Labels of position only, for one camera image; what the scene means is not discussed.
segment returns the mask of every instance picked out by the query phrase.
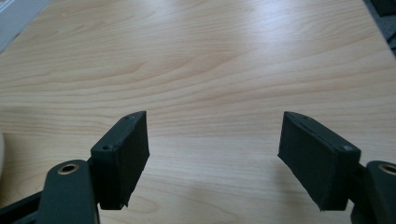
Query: wooden table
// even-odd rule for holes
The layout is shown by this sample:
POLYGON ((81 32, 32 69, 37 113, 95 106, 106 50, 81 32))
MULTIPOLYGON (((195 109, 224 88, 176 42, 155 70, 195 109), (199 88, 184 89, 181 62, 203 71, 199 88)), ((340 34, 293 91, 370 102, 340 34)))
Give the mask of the wooden table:
POLYGON ((139 110, 151 157, 103 223, 348 223, 276 156, 285 110, 396 159, 396 63, 362 1, 55 0, 0 55, 0 206, 139 110))

